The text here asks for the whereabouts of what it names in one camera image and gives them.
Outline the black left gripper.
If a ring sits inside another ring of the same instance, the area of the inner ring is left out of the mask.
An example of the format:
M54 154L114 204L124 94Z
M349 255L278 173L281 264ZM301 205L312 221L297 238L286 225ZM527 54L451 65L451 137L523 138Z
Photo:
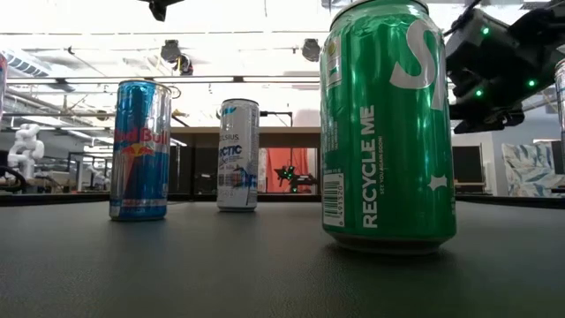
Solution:
M140 0L148 3L149 10L157 21L166 19L167 8L173 4L183 2L184 0Z

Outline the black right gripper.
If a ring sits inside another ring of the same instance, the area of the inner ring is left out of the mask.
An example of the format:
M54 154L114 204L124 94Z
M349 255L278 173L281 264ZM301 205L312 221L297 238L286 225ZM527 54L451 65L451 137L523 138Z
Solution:
M460 121L455 134L502 131L525 120L521 108L488 109L509 107L530 94L528 65L518 55L519 44L508 28L480 9L472 9L458 20L449 37L447 73L456 97L450 119Z

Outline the blue silver Red Bull can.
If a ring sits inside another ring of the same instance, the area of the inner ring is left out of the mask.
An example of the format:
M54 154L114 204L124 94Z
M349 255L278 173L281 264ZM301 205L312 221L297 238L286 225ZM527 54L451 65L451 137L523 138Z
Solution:
M171 91L160 83L119 83L109 195L114 221L160 220L167 213Z

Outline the white Celsius can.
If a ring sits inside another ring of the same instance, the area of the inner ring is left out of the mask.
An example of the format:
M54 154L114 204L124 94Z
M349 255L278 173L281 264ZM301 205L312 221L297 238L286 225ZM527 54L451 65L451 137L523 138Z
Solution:
M247 99L222 102L217 165L217 207L224 212L257 207L259 104Z

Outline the black ceiling fixture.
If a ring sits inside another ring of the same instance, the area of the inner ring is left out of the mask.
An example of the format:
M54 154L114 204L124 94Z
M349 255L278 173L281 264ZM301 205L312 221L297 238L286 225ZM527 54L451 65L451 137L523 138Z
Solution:
M161 47L160 55L164 61L174 63L181 56L178 40L166 40Z
M315 38L306 38L304 40L301 53L309 62L318 62L320 60L321 47Z

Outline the black background monitor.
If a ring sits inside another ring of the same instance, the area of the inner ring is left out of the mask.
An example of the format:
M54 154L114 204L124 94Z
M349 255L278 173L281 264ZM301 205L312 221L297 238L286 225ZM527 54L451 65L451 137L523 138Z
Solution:
M452 147L454 178L457 183L482 183L480 146Z

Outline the yellow black ceiling device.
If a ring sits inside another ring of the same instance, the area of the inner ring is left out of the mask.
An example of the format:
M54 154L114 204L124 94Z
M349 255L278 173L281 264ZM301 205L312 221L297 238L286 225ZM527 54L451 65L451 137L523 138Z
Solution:
M173 70L178 72L180 76L192 76L193 66L191 59L184 54L177 57Z

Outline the leaf pattern curtain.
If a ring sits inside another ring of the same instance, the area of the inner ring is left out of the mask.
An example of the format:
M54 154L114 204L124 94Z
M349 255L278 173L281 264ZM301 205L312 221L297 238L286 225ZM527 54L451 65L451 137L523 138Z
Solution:
M525 145L501 145L508 184L512 197L563 197L565 193L553 193L558 186L565 186L565 174L555 171L552 144L540 142Z

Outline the long ceiling light strip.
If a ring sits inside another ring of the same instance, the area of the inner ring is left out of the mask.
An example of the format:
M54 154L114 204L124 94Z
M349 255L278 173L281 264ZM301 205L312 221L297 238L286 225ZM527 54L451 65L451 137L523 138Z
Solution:
M118 84L128 80L125 77L42 77L42 78L9 78L9 85L57 85L57 84ZM306 83L317 84L319 76L159 76L145 77L144 80L162 84L201 84L201 83Z

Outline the black partition panel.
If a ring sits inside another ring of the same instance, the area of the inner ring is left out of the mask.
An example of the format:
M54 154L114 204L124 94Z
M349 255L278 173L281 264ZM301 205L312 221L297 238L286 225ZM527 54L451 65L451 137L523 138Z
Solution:
M216 182L216 148L170 148L169 193L216 194Z

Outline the orange fabric panel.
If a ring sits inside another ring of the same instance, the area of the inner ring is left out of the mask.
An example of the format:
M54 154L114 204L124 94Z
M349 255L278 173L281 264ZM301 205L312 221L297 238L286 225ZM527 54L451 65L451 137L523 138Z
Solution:
M268 193L289 193L290 182L278 179L275 169L283 166L294 167L297 175L306 175L309 171L307 148L267 148L266 179Z

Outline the black table mat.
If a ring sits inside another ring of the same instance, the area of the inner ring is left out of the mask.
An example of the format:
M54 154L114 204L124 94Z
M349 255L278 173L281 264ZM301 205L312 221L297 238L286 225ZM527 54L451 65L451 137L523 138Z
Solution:
M0 208L0 318L565 318L565 211L461 202L437 254L339 247L316 203Z

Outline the silver ventilation duct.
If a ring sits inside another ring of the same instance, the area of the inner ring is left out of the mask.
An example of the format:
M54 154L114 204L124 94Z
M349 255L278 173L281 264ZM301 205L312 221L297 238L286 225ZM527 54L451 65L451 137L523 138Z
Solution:
M0 49L0 53L7 60L9 78L43 78L52 73L47 64L21 49Z

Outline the black metal workbench frame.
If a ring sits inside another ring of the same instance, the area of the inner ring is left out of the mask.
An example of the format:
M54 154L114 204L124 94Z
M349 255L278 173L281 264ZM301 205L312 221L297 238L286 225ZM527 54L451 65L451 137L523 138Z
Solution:
M87 152L69 152L67 155L67 171L74 175L74 191L78 193L105 193L109 185L94 185L87 166L93 165L102 170L107 178L111 178L112 160L102 154Z

